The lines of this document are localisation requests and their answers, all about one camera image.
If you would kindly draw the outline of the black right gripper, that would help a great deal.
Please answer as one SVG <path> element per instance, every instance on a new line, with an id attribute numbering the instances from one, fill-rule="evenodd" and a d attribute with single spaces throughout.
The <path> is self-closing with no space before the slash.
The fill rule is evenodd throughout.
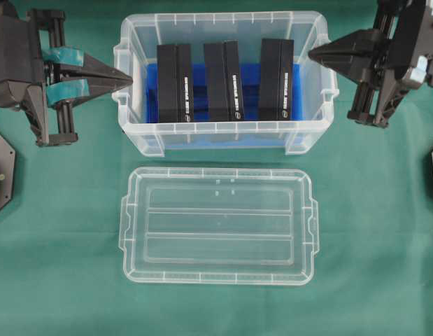
<path id="1" fill-rule="evenodd" d="M 433 87 L 433 1 L 379 1 L 374 25 L 308 52 L 355 82 L 348 118 L 387 127 L 411 90 Z"/>

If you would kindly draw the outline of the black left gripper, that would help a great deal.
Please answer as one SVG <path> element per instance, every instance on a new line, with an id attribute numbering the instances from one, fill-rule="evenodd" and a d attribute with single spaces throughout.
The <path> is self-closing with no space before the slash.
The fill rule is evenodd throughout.
<path id="1" fill-rule="evenodd" d="M 37 146 L 78 140 L 70 102 L 77 106 L 133 83 L 131 76 L 83 50 L 66 47 L 64 21 L 62 10 L 33 8 L 23 20 L 15 8 L 0 8 L 0 107 L 25 112 Z M 48 32 L 51 48 L 41 48 L 41 30 Z M 46 87 L 59 74 L 80 78 Z M 55 105 L 58 133 L 50 134 L 48 107 Z"/>

